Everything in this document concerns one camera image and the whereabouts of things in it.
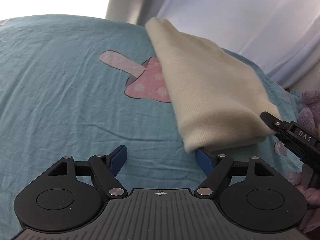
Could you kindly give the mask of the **cream knit sweater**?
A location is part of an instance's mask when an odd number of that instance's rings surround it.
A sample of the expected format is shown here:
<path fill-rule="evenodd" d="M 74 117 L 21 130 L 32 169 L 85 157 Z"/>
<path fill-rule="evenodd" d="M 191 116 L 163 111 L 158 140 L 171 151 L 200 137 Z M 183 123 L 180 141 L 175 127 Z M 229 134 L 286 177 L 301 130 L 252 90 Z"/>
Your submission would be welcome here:
<path fill-rule="evenodd" d="M 152 18 L 145 26 L 162 67 L 184 149 L 218 151 L 273 135 L 263 112 L 279 117 L 256 72 L 214 42 Z"/>

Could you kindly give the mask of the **purple plush toy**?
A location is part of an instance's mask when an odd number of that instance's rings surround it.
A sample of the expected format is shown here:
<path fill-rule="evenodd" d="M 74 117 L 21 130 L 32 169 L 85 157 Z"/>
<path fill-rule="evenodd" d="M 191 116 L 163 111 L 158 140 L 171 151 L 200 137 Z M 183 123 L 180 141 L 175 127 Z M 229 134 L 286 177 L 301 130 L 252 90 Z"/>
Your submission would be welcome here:
<path fill-rule="evenodd" d="M 319 137 L 320 92 L 306 90 L 301 94 L 304 107 L 298 115 L 298 124 Z"/>

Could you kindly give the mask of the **teal mushroom print bedsheet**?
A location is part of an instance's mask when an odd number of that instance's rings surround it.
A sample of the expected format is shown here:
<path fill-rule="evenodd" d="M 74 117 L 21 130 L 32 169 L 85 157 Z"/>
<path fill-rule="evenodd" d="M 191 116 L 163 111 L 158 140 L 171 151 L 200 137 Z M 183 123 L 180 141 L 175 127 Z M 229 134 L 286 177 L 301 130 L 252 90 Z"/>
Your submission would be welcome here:
<path fill-rule="evenodd" d="M 246 231 L 191 196 L 205 176 L 184 150 L 172 104 L 127 96 L 132 76 L 100 60 L 108 50 L 151 74 L 148 90 L 165 96 L 143 27 L 68 15 L 1 22 L 1 239 L 305 239 L 297 230 Z M 132 196 L 76 233 L 21 229 L 14 200 L 22 189 L 59 160 L 119 145 L 128 159 L 118 179 Z"/>

